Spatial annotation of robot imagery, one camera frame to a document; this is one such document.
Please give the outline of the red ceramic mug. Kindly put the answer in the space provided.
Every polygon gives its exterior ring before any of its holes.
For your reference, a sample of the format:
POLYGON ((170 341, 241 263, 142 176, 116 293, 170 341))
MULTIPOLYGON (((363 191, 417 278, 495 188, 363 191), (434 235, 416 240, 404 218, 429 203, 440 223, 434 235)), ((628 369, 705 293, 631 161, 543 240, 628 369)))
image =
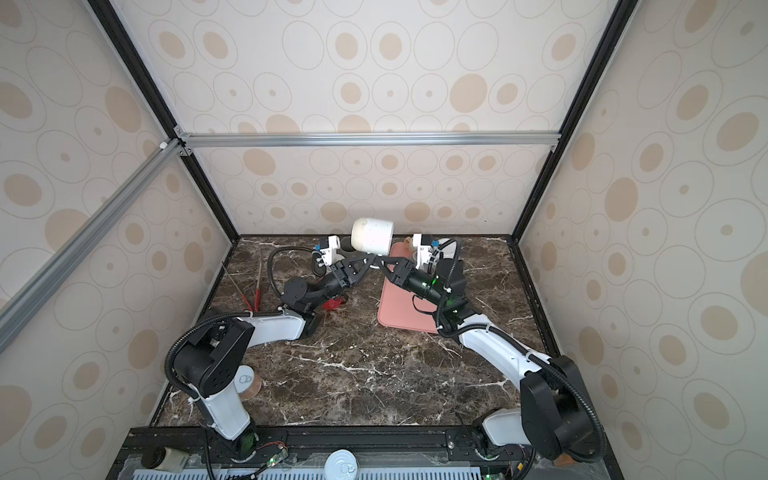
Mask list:
POLYGON ((335 311, 341 308, 344 303, 346 302, 345 298, 342 296, 338 296, 332 299, 327 300, 323 305, 322 308, 326 311, 335 311))

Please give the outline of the beige ceramic mug front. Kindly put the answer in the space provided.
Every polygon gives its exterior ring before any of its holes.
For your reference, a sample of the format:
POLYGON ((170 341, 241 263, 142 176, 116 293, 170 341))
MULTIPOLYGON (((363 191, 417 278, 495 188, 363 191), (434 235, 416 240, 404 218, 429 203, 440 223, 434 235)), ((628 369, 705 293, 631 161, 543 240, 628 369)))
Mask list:
POLYGON ((386 256, 390 252, 394 223, 375 218, 359 218, 352 227, 350 242, 358 252, 386 256))

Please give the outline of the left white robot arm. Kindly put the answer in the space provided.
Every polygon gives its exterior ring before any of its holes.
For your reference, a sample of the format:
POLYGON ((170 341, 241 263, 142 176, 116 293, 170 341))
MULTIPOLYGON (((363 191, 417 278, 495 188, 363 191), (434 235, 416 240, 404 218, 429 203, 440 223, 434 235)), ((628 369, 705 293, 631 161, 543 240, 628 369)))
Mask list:
POLYGON ((306 338, 317 328, 315 310, 361 281, 378 264, 373 253, 343 257, 316 281, 297 277, 275 287, 274 312, 214 314, 184 332, 164 361, 168 381, 186 393, 205 425, 236 451, 255 443, 255 427, 237 392, 237 370, 246 351, 277 341, 306 338))

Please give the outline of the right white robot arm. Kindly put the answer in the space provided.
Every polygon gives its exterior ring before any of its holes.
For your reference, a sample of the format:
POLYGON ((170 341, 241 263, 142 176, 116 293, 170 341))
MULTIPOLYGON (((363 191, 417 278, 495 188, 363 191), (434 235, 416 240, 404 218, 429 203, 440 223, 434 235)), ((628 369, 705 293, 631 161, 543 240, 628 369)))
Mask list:
POLYGON ((518 390, 519 407, 479 420, 475 438, 481 455, 528 445, 549 460, 563 454, 582 463, 604 458, 605 429, 576 364, 529 348, 475 308, 457 255, 441 259, 432 272, 405 257, 376 255, 372 263, 390 283, 434 305, 431 315, 440 336, 479 354, 518 390))

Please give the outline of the pink plastic tray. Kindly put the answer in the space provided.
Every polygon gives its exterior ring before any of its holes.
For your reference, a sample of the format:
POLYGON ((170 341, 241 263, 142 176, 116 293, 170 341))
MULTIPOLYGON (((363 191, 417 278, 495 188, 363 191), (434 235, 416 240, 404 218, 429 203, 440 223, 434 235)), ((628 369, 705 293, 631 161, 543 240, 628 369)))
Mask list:
POLYGON ((385 281, 377 313, 378 322, 389 328, 436 334, 431 313, 435 306, 423 299, 413 302, 412 293, 385 281))

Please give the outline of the brown tape roll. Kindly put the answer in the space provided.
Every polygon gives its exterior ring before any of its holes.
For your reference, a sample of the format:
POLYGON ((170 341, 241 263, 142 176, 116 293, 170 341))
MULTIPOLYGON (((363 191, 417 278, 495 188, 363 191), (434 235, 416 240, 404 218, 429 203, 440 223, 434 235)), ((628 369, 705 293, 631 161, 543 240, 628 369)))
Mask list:
POLYGON ((247 365, 240 365, 237 369, 234 384, 236 391, 242 400, 252 399, 260 392, 263 380, 247 365))

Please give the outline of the aluminium crossbar back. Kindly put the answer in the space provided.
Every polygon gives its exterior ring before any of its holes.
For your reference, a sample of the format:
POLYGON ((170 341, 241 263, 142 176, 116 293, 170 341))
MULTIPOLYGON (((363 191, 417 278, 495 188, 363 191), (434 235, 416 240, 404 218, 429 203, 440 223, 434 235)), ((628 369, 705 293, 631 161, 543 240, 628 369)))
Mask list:
POLYGON ((189 133, 183 132, 173 141, 188 150, 214 148, 242 149, 330 149, 363 147, 467 147, 541 145, 559 143, 557 131, 469 131, 469 132, 352 132, 352 133, 189 133))

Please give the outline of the aluminium crossbar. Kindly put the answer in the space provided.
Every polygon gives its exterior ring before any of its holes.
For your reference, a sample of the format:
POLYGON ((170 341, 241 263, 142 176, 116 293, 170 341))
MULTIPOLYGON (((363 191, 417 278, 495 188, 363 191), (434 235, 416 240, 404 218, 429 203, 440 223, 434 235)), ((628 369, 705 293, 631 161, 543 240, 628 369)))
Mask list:
POLYGON ((214 148, 242 149, 330 149, 363 147, 467 147, 541 145, 559 143, 557 131, 469 131, 469 132, 352 132, 352 133, 189 133, 183 132, 173 141, 188 150, 214 148))
POLYGON ((165 168, 168 161, 178 157, 181 150, 180 140, 166 140, 165 146, 156 149, 6 304, 1 311, 2 350, 6 350, 13 343, 30 320, 165 168))

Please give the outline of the white round can lid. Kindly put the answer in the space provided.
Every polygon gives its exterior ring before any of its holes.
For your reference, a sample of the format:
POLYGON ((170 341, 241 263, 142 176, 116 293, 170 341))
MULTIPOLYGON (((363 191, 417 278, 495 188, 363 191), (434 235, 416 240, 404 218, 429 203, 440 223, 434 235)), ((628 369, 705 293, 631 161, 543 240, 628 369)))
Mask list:
POLYGON ((356 480, 359 474, 357 458, 346 449, 331 453, 324 464, 325 480, 356 480))

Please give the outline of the aluminium crossbar left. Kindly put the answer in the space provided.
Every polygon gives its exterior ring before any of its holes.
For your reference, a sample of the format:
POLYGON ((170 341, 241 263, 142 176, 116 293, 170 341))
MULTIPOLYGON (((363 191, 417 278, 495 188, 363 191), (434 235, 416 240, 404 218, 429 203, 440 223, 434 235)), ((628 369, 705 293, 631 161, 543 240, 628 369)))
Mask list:
POLYGON ((165 168, 168 161, 178 157, 181 150, 180 140, 166 140, 165 146, 156 149, 6 304, 1 311, 2 350, 6 350, 13 343, 30 320, 165 168))

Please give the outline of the red handled chopstick right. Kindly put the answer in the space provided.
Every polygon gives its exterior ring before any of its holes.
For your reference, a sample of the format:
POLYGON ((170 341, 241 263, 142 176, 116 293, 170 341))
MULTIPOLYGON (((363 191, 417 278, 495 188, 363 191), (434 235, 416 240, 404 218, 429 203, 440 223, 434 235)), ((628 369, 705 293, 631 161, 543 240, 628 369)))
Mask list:
POLYGON ((253 298, 253 311, 254 312, 260 311, 262 268, 263 268, 263 262, 262 262, 261 258, 259 258, 258 270, 257 270, 257 275, 256 275, 256 281, 255 281, 254 298, 253 298))

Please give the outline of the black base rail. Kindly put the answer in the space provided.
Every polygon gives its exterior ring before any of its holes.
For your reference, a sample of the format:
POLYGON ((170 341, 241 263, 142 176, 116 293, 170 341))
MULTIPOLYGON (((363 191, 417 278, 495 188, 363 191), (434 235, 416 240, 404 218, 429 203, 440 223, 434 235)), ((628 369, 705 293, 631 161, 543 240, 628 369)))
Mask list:
POLYGON ((338 450, 353 454, 359 479, 620 479, 615 458, 595 464, 558 465, 529 446, 477 453, 461 426, 263 427, 250 456, 237 462, 228 445, 204 427, 131 430, 110 468, 110 479, 168 479, 151 469, 150 455, 169 447, 188 454, 179 479, 321 479, 338 450))

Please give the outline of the black corner frame post right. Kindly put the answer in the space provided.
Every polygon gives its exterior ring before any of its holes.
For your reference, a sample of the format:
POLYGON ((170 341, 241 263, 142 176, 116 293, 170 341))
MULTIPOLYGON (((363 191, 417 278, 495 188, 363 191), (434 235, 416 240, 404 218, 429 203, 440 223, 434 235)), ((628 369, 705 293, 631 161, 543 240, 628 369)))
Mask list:
POLYGON ((536 182, 527 198, 520 218, 510 235, 511 245, 520 243, 538 205, 544 196, 552 176, 563 157, 566 148, 578 127, 584 112, 593 97, 609 61, 637 7, 637 0, 620 0, 609 18, 607 26, 597 43, 596 50, 587 66, 576 94, 559 130, 560 138, 548 154, 536 182))

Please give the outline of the black corner frame post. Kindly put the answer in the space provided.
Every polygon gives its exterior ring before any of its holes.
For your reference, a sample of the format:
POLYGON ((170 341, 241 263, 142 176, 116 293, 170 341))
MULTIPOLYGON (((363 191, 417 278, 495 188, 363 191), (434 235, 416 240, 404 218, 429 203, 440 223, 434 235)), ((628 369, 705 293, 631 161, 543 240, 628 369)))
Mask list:
POLYGON ((566 148, 578 127, 584 112, 593 97, 609 61, 637 7, 637 0, 620 0, 609 18, 607 26, 597 43, 596 50, 587 66, 576 94, 559 130, 560 138, 548 154, 536 182, 527 198, 520 218, 510 235, 511 245, 520 243, 538 205, 544 196, 552 176, 563 157, 566 148))
POLYGON ((138 87, 150 111, 159 122, 163 132, 168 138, 178 140, 181 143, 184 148, 181 160, 187 172, 202 194, 205 204, 210 208, 225 236, 232 245, 235 245, 240 239, 240 234, 237 232, 229 215, 225 212, 223 204, 214 192, 212 184, 204 173, 200 162, 182 139, 176 118, 134 42, 130 39, 122 21, 119 19, 117 10, 110 1, 89 0, 87 4, 138 87))

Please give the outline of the black corner frame post left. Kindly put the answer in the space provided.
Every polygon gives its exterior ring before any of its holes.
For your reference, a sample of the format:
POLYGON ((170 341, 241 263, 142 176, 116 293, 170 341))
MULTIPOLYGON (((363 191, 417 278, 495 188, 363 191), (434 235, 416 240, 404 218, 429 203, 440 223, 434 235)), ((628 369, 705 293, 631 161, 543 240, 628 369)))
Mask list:
POLYGON ((232 245, 235 245, 240 239, 240 234, 237 232, 229 215, 225 212, 223 204, 214 192, 212 184, 204 173, 200 162, 182 139, 176 118, 134 42, 130 39, 122 21, 119 19, 117 10, 110 1, 89 0, 87 4, 138 87, 150 111, 159 122, 163 132, 168 138, 178 140, 181 143, 184 148, 181 160, 187 172, 202 194, 205 204, 210 208, 225 236, 232 245))

